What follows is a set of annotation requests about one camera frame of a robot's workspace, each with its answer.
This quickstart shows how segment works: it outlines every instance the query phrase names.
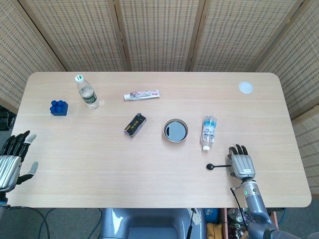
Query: bottle cap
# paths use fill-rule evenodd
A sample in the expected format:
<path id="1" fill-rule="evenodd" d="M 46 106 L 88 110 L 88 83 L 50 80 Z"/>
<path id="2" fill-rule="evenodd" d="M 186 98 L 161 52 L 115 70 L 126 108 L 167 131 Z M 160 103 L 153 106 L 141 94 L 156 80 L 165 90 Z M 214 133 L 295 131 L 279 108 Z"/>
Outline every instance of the bottle cap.
<path id="1" fill-rule="evenodd" d="M 128 101 L 130 99 L 130 94 L 124 95 L 124 100 Z"/>
<path id="2" fill-rule="evenodd" d="M 209 151 L 209 150 L 210 150 L 210 147 L 207 146 L 207 145 L 205 145 L 205 146 L 203 146 L 203 150 L 204 150 L 204 151 Z"/>
<path id="3" fill-rule="evenodd" d="M 243 221 L 243 218 L 241 216 L 236 216 L 236 221 L 238 221 L 239 223 L 241 223 Z"/>
<path id="4" fill-rule="evenodd" d="M 84 82 L 84 77 L 82 75 L 77 75 L 75 77 L 75 81 L 78 83 L 78 84 L 82 84 Z"/>

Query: wooden table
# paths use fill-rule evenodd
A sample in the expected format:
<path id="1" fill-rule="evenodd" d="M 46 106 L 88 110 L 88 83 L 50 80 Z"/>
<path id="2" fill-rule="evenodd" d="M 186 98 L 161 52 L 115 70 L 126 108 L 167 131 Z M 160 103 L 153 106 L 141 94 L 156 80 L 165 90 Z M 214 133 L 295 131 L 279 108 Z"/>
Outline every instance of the wooden table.
<path id="1" fill-rule="evenodd" d="M 75 72 L 29 77 L 13 134 L 37 134 L 21 173 L 36 175 L 10 192 L 11 205 L 30 207 L 208 208 L 236 207 L 229 190 L 240 181 L 225 168 L 228 147 L 247 147 L 267 207 L 305 207 L 311 201 L 279 79 L 271 73 L 83 72 L 101 105 L 86 107 Z M 251 94 L 238 85 L 249 81 Z M 124 102 L 123 94 L 159 90 L 161 97 Z M 69 104 L 66 117 L 50 102 Z M 136 113 L 147 117 L 135 138 L 123 134 Z M 217 117 L 215 144 L 203 152 L 202 121 Z M 172 118 L 185 121 L 187 139 L 163 134 Z M 237 191 L 244 205 L 241 190 Z"/>

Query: blue toy block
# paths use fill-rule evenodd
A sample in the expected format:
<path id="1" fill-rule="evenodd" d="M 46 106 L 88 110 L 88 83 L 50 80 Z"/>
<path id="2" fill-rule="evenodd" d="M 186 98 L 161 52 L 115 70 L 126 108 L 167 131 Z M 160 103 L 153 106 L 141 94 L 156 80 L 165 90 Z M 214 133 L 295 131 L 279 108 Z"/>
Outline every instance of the blue toy block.
<path id="1" fill-rule="evenodd" d="M 50 111 L 54 116 L 66 116 L 68 104 L 65 101 L 52 101 Z"/>

